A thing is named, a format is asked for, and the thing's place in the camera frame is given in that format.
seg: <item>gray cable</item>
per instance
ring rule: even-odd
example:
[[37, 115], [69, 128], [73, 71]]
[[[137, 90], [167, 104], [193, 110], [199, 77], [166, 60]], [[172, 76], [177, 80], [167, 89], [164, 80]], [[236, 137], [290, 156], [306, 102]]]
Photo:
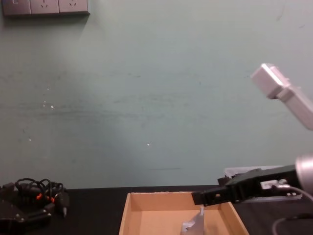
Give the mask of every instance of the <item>gray cable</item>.
[[278, 225], [279, 223], [285, 221], [285, 220], [286, 220], [285, 218], [281, 218], [281, 219], [277, 219], [277, 220], [273, 223], [273, 225], [272, 225], [272, 233], [273, 233], [273, 235], [278, 235], [278, 233], [277, 233], [277, 225]]
[[[293, 191], [296, 191], [296, 192], [299, 192], [303, 195], [305, 195], [307, 198], [309, 198], [312, 202], [313, 202], [313, 196], [310, 195], [309, 193], [303, 191], [302, 189], [299, 189], [299, 188], [295, 188], [295, 187], [292, 187], [292, 186], [289, 186], [289, 185], [276, 185], [276, 187], [278, 189], [291, 189]], [[278, 235], [277, 233], [277, 225], [280, 224], [281, 222], [284, 222], [286, 220], [286, 218], [280, 218], [280, 219], [277, 219], [273, 225], [272, 225], [272, 233], [273, 235]]]

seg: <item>power outlet panel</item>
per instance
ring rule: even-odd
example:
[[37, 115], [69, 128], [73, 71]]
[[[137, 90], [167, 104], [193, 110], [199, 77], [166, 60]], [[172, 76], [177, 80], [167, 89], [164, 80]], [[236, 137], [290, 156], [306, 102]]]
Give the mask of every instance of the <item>power outlet panel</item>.
[[59, 14], [58, 0], [30, 0], [32, 15]]
[[0, 0], [4, 16], [89, 15], [89, 0]]
[[2, 0], [2, 8], [5, 16], [30, 15], [29, 0]]
[[87, 0], [59, 0], [60, 13], [88, 13]]

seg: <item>painted wall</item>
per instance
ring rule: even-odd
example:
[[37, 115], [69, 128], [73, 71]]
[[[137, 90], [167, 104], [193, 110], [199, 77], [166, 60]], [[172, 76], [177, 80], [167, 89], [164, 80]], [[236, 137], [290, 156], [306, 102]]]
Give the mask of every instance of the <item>painted wall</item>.
[[89, 18], [0, 19], [0, 183], [215, 184], [313, 149], [249, 76], [313, 98], [313, 2], [92, 0]]

